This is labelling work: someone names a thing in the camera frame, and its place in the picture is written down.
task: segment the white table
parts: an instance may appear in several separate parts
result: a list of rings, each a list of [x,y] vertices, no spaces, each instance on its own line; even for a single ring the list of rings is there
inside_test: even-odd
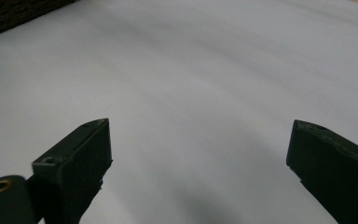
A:
[[[358,3],[82,0],[0,34],[0,176],[100,118],[81,223],[336,223],[285,157],[294,119],[358,144]]]

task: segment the white surface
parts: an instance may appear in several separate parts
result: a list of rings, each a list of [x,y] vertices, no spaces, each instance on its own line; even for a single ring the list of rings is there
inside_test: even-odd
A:
[[[358,144],[358,3],[82,0],[0,35],[0,176],[105,117],[81,223],[336,223],[285,156],[294,119]]]

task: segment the black object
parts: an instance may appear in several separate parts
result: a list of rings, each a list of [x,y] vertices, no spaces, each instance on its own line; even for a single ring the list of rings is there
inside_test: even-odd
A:
[[[76,224],[112,162],[109,120],[75,129],[33,162],[34,175],[0,178],[0,224]]]
[[[76,0],[0,0],[0,33]]]
[[[358,224],[358,146],[325,127],[295,120],[287,165],[340,224]]]

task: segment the dark green plastic part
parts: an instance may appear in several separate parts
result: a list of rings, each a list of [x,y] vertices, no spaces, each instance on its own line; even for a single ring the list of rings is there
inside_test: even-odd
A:
[[[357,145],[295,120],[286,163],[339,224],[358,224]]]
[[[112,163],[109,120],[81,125],[33,162],[35,195],[47,223],[76,224],[101,189]]]
[[[0,177],[0,224],[33,224],[34,211],[25,179],[19,175]]]

